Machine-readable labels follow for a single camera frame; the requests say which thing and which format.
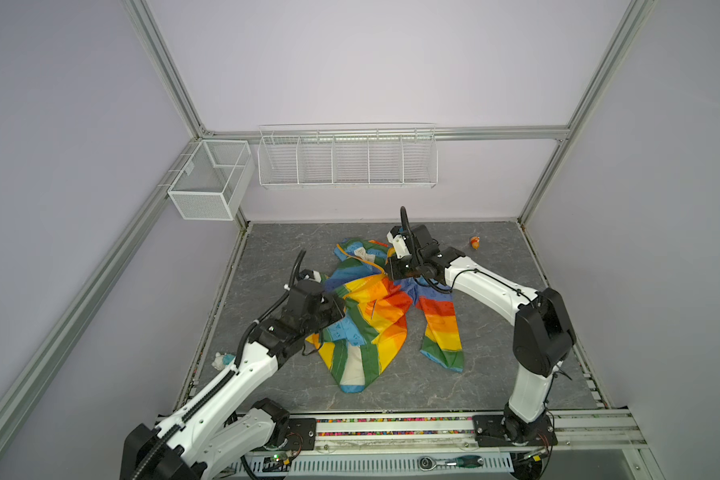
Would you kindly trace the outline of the multicolour patchwork jacket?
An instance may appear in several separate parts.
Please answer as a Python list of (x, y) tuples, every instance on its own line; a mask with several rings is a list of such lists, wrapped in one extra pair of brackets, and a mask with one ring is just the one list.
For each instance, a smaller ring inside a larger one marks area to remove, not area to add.
[(407, 313), (426, 320), (420, 352), (443, 368), (462, 372), (462, 350), (453, 295), (425, 280), (393, 280), (385, 272), (393, 248), (347, 238), (336, 244), (336, 269), (321, 283), (345, 303), (344, 317), (308, 338), (344, 393), (360, 393), (389, 367), (408, 336)]

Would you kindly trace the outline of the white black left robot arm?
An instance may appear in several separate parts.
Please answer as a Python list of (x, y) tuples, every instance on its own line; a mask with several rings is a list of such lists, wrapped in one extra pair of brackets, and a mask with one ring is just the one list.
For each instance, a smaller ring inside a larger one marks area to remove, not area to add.
[(213, 479), (249, 452), (280, 446), (290, 414), (264, 399), (232, 416), (306, 340), (345, 316), (345, 302), (310, 278), (296, 281), (245, 330), (233, 362), (156, 426), (138, 425), (124, 442), (122, 479)]

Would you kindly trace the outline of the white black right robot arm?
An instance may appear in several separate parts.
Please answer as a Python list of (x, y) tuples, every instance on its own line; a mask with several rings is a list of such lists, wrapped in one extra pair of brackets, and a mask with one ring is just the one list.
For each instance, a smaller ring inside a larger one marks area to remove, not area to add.
[(513, 391), (500, 416), (480, 415), (473, 421), (478, 444), (556, 445), (548, 396), (577, 342), (562, 295), (510, 281), (462, 251), (442, 246), (426, 226), (412, 227), (405, 219), (389, 231), (387, 240), (392, 279), (421, 279), (442, 294), (462, 292), (513, 328), (512, 352), (518, 363)]

